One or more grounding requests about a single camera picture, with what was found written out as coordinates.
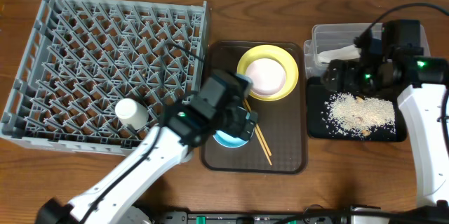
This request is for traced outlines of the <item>wooden chopstick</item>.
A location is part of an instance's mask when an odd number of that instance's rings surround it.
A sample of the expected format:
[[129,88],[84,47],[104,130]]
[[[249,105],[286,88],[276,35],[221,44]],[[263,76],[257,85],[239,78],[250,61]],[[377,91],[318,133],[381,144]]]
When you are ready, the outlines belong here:
[[262,134],[259,124],[255,125],[255,133],[256,133],[257,139],[259,140],[260,146],[265,154],[265,157],[267,158],[267,161],[268,161],[269,165],[271,166],[272,165],[272,161],[271,161],[272,153],[268,147],[266,140],[264,139],[264,136]]
[[265,140],[265,137],[263,136],[263,133],[262,133],[262,131],[261,131],[261,128],[260,128],[260,125],[259,125],[259,124],[256,124],[255,130],[257,131],[257,137],[258,137],[258,139],[259,139],[260,142],[261,142],[262,148],[264,149],[264,152],[266,153],[266,156],[267,156],[267,157],[272,156],[272,152],[271,152],[271,150],[269,149],[269,146],[268,146],[268,144],[267,144],[267,141]]

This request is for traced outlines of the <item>light blue bowl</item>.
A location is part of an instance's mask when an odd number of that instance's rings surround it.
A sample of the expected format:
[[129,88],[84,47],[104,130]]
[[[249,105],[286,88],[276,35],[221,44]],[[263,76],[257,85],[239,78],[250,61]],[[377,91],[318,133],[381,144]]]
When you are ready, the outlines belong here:
[[238,148],[246,145],[248,140],[242,140],[241,138],[233,137],[223,131],[216,131],[213,135],[215,141],[223,147]]

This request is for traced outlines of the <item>white napkin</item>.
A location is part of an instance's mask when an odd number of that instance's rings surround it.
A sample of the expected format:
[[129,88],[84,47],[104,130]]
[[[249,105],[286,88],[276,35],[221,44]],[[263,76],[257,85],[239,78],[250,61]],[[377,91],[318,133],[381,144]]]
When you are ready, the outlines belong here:
[[355,45],[345,46],[343,48],[323,51],[317,55],[319,63],[330,63],[332,60],[354,60],[360,58],[361,49]]

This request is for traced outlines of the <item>white bowl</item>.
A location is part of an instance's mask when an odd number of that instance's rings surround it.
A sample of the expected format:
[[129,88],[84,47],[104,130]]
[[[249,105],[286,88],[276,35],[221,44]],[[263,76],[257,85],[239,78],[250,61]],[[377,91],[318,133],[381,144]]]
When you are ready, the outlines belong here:
[[286,71],[282,65],[269,58],[253,61],[247,67],[245,75],[253,83],[252,92],[259,96],[277,94],[286,83]]

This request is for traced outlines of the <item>yellow plate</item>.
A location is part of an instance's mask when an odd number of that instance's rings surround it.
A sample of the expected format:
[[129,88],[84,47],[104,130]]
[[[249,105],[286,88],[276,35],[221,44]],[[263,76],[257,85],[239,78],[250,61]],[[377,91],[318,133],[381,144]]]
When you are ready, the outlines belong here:
[[275,60],[282,65],[282,67],[286,71],[286,83],[277,94],[271,96],[255,95],[252,92],[251,87],[250,96],[255,99],[263,101],[275,101],[285,98],[288,94],[290,94],[294,90],[299,79],[299,69],[297,63],[293,58],[293,56],[289,54],[289,52],[287,52],[287,50],[279,46],[268,44],[250,48],[242,55],[241,59],[238,62],[236,71],[239,74],[243,74],[244,76],[246,76],[245,71],[249,66],[249,64],[251,64],[255,60],[262,58],[269,58]]

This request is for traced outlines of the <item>small white cup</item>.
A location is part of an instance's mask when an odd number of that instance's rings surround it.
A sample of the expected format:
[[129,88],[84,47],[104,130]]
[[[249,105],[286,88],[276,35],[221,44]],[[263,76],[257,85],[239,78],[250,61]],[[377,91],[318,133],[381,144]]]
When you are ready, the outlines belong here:
[[147,108],[130,98],[120,100],[114,111],[124,126],[130,126],[135,130],[143,128],[149,119]]

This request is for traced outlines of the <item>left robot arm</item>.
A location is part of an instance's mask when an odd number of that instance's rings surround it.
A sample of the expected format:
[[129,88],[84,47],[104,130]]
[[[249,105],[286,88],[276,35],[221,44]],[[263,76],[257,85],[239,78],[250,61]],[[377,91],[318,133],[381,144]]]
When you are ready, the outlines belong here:
[[161,119],[118,166],[91,189],[61,205],[47,201],[36,223],[119,223],[136,200],[165,172],[218,131],[250,140],[256,112],[243,108],[252,88],[249,77],[215,70],[201,90],[164,108]]

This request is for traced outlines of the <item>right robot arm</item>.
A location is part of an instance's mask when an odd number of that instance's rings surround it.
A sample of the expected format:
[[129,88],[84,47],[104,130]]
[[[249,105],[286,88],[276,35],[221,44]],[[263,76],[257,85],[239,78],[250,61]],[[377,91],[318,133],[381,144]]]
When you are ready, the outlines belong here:
[[417,205],[448,201],[448,61],[427,55],[417,20],[367,29],[353,44],[320,52],[330,91],[392,95],[406,123],[417,176]]

